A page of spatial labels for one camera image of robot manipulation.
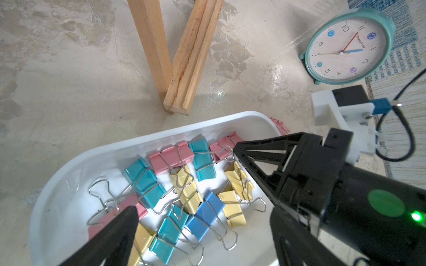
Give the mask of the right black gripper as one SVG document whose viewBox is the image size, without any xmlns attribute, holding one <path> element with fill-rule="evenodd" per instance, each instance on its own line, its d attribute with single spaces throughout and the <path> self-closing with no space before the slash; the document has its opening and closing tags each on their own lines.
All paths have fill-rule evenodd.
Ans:
<svg viewBox="0 0 426 266">
<path fill-rule="evenodd" d="M 424 189 L 346 163 L 352 133 L 241 141 L 235 157 L 275 206 L 311 213 L 320 229 L 386 266 L 426 263 Z"/>
</svg>

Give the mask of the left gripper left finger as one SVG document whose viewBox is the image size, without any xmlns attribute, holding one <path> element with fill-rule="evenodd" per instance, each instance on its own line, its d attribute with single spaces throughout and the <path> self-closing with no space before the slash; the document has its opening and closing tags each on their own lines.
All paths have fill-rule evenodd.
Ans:
<svg viewBox="0 0 426 266">
<path fill-rule="evenodd" d="M 138 224 L 137 208 L 127 207 L 62 265 L 126 266 Z"/>
</svg>

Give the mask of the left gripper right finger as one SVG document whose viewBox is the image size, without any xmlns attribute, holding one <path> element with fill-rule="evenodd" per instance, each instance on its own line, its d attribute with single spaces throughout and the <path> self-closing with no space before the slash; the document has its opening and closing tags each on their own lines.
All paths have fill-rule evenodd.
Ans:
<svg viewBox="0 0 426 266">
<path fill-rule="evenodd" d="M 330 252 L 284 208 L 275 206 L 270 227 L 279 265 L 281 266 L 343 266 Z"/>
</svg>

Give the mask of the small wooden easel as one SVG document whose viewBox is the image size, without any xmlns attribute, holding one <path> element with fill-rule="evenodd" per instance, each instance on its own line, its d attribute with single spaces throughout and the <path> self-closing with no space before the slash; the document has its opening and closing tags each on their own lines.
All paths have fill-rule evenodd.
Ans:
<svg viewBox="0 0 426 266">
<path fill-rule="evenodd" d="M 174 59 L 160 2 L 128 1 L 128 5 L 164 109 L 189 115 L 223 2 L 195 1 Z"/>
</svg>

